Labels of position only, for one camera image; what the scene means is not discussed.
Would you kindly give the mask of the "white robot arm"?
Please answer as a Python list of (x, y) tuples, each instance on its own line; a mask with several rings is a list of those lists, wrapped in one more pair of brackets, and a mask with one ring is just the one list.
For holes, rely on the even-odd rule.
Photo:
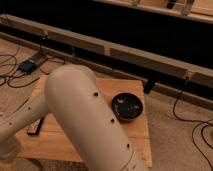
[(19, 153), (19, 130), (49, 113), (90, 171), (148, 171), (97, 88), (93, 71), (73, 64), (49, 74), (44, 89), (19, 110), (0, 115), (0, 161)]

